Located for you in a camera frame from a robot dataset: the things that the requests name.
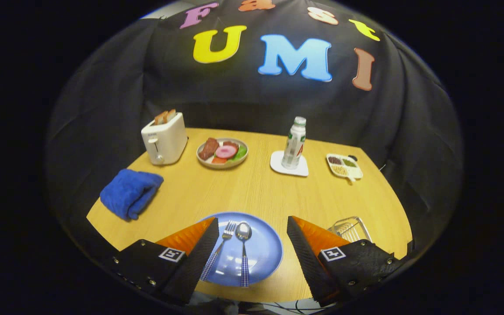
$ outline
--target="metal wire rack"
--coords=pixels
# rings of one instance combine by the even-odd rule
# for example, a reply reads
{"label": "metal wire rack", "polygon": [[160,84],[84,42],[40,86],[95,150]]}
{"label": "metal wire rack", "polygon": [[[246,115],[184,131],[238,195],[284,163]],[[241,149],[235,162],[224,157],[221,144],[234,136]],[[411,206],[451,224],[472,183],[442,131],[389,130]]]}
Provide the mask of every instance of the metal wire rack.
{"label": "metal wire rack", "polygon": [[361,239],[368,239],[372,243],[371,236],[360,217],[348,217],[334,223],[328,231],[336,233],[351,243]]}

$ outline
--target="orange letter a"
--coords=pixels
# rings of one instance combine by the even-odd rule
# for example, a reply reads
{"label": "orange letter a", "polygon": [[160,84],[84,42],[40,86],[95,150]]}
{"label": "orange letter a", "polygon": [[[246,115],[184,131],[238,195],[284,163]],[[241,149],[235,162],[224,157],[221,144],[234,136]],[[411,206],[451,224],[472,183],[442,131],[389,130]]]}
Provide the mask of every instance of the orange letter a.
{"label": "orange letter a", "polygon": [[276,6],[272,4],[272,0],[246,0],[242,2],[242,6],[240,6],[238,10],[246,12],[253,10],[268,10],[275,7]]}

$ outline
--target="folded towel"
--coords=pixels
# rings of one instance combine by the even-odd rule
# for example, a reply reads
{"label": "folded towel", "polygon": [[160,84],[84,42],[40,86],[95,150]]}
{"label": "folded towel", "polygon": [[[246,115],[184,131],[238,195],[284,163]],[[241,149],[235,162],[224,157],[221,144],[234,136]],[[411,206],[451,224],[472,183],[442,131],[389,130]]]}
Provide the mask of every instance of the folded towel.
{"label": "folded towel", "polygon": [[100,192],[100,201],[118,217],[137,220],[163,181],[157,174],[123,169]]}

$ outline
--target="letter m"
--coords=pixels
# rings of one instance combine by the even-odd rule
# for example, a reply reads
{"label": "letter m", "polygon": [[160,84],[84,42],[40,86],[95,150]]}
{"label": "letter m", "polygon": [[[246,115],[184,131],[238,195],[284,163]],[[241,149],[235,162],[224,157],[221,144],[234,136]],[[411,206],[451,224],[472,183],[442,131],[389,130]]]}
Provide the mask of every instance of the letter m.
{"label": "letter m", "polygon": [[329,42],[309,38],[299,49],[295,49],[283,35],[264,35],[260,39],[266,43],[264,65],[258,68],[260,74],[281,74],[283,70],[277,65],[279,58],[291,76],[306,61],[306,66],[301,71],[304,78],[322,82],[332,80],[332,75],[328,73],[328,48],[332,47]]}

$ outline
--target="blue checkered handle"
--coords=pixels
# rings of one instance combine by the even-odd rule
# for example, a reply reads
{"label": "blue checkered handle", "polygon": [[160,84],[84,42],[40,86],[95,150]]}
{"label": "blue checkered handle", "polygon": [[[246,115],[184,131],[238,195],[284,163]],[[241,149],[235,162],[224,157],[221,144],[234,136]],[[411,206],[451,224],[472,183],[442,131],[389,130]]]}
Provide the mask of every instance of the blue checkered handle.
{"label": "blue checkered handle", "polygon": [[203,268],[202,275],[199,277],[200,280],[206,281],[208,275],[210,275],[211,268],[214,266],[214,263],[217,259],[218,253],[215,252],[210,256],[210,259],[207,260],[206,266]]}
{"label": "blue checkered handle", "polygon": [[248,287],[248,257],[242,257],[242,269],[240,272],[240,286]]}

